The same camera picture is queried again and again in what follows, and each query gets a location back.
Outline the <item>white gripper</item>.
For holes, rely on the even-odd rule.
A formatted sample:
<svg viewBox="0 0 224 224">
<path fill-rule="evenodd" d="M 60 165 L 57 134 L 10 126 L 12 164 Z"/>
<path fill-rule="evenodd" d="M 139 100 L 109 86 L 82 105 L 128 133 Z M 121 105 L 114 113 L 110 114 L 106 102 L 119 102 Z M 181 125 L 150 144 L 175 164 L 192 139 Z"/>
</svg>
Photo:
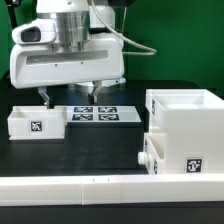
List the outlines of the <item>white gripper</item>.
<svg viewBox="0 0 224 224">
<path fill-rule="evenodd" d="M 54 52 L 48 44 L 16 44 L 10 56 L 10 80 L 17 89 L 39 87 L 47 109 L 54 108 L 47 86 L 94 81 L 88 100 L 96 104 L 100 80 L 119 79 L 124 74 L 122 48 L 123 42 L 111 33 L 93 35 L 82 51 L 75 52 Z"/>
</svg>

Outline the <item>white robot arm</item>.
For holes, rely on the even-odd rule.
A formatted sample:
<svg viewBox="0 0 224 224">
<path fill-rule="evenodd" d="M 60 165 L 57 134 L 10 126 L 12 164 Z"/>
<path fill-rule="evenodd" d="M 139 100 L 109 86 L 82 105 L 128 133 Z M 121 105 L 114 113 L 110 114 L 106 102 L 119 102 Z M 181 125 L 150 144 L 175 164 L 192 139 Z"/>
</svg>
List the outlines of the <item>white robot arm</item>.
<svg viewBox="0 0 224 224">
<path fill-rule="evenodd" d="M 92 82 L 124 74 L 123 41 L 95 20 L 90 0 L 38 0 L 37 18 L 12 31 L 10 81 L 38 89 L 46 107 L 49 86 Z"/>
</svg>

